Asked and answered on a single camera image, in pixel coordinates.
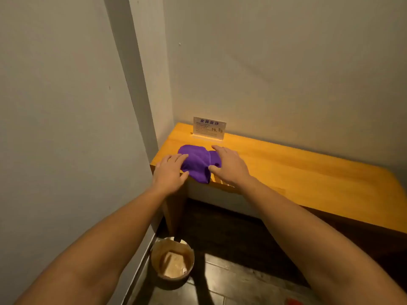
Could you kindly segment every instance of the purple towel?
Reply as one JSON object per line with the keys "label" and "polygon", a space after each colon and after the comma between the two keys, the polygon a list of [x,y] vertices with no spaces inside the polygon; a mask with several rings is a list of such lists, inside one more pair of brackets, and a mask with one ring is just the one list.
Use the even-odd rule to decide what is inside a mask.
{"label": "purple towel", "polygon": [[210,171],[208,166],[221,167],[221,158],[216,151],[207,151],[202,146],[192,146],[186,144],[178,150],[179,154],[189,154],[182,163],[181,170],[189,171],[189,175],[199,183],[208,184],[210,181]]}

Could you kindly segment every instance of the floor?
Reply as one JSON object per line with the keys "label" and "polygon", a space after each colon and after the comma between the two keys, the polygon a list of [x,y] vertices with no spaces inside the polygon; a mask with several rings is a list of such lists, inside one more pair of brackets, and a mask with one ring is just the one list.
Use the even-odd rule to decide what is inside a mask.
{"label": "floor", "polygon": [[[158,237],[167,236],[163,221]],[[190,278],[164,282],[146,263],[128,304],[322,304],[258,219],[189,200],[176,238],[195,251]]]}

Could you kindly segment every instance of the left hand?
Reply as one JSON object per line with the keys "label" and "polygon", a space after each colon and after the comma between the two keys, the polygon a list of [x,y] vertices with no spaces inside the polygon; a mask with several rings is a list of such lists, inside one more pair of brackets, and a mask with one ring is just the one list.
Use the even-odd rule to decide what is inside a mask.
{"label": "left hand", "polygon": [[165,156],[156,166],[153,174],[153,188],[165,196],[175,193],[188,178],[189,171],[180,176],[181,165],[188,154]]}

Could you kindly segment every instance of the wood grain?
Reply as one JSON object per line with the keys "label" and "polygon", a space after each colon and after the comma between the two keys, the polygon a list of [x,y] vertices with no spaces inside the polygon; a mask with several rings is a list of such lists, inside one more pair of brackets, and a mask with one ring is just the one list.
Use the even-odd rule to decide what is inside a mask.
{"label": "wood grain", "polygon": [[[223,141],[205,139],[192,135],[192,125],[183,123],[175,126],[151,168],[185,144],[236,150],[251,175],[299,205],[407,233],[406,195],[384,168],[228,133]],[[237,192],[213,175],[209,185]]]}

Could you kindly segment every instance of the right hand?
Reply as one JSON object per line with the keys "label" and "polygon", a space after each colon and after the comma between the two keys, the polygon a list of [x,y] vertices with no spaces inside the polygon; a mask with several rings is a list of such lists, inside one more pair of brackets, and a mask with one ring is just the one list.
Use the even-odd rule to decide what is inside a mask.
{"label": "right hand", "polygon": [[222,161],[222,168],[209,166],[211,173],[218,176],[227,184],[239,187],[243,182],[249,179],[250,174],[247,166],[236,151],[221,146],[212,146],[219,154]]}

